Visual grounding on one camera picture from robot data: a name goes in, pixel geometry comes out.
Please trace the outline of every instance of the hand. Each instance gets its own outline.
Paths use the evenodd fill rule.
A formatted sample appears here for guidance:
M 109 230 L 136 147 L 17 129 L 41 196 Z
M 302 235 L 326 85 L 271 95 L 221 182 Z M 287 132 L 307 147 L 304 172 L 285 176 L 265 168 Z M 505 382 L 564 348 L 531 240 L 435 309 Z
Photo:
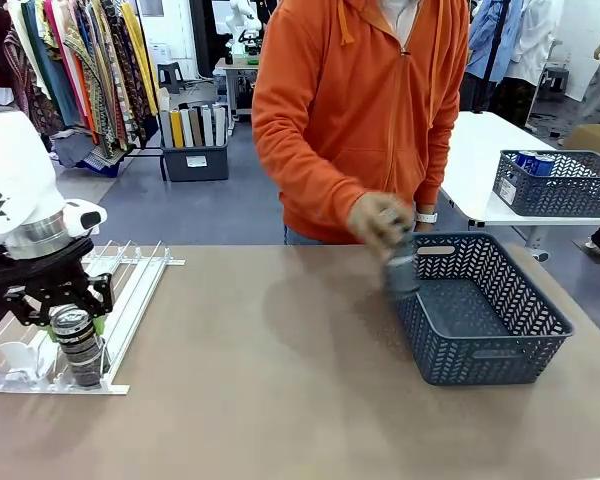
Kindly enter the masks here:
M 414 230 L 418 233 L 433 232 L 433 223 L 416 222 L 416 228 Z
M 351 207 L 347 228 L 360 241 L 386 261 L 402 239 L 404 229 L 413 223 L 413 211 L 388 193 L 362 195 Z

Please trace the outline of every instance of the black stool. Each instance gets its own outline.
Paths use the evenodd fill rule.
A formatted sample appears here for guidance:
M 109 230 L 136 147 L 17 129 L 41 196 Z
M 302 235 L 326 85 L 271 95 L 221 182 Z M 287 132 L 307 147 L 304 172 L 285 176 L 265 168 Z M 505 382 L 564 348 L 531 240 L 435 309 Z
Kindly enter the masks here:
M 560 67 L 546 67 L 542 72 L 538 98 L 542 100 L 562 101 L 567 92 L 569 70 Z
M 169 93 L 180 93 L 180 87 L 184 87 L 184 78 L 178 62 L 158 65 L 158 79 L 160 87 L 166 87 Z

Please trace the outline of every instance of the storage bin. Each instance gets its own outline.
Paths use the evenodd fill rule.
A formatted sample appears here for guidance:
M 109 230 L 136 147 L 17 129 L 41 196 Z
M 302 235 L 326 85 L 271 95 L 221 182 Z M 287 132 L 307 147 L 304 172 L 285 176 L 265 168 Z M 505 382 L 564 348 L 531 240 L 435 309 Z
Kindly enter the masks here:
M 416 234 L 420 289 L 387 290 L 424 380 L 532 383 L 573 327 L 484 233 Z
M 534 151 L 554 160 L 548 177 L 516 164 L 517 150 L 501 152 L 493 191 L 518 215 L 600 218 L 600 155 L 585 151 Z
M 227 142 L 221 147 L 162 147 L 172 182 L 226 180 L 229 178 Z

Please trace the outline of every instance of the wristwatch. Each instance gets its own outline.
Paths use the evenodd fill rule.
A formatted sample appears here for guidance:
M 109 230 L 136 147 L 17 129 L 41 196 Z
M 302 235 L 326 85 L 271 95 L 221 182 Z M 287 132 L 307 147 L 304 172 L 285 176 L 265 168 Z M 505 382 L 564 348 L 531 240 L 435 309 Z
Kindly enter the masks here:
M 436 223 L 438 221 L 438 214 L 433 213 L 431 215 L 427 215 L 426 213 L 416 212 L 416 222 L 420 223 Z

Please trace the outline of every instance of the orange hoodie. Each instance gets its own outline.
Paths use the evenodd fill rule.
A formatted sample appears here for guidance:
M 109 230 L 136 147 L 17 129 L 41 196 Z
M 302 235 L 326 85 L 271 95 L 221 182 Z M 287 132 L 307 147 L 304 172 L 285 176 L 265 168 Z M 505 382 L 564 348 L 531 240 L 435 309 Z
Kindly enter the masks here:
M 253 102 L 256 148 L 284 222 L 351 243 L 368 191 L 434 204 L 467 59 L 466 0 L 420 0 L 401 46 L 376 0 L 284 0 L 267 26 Z

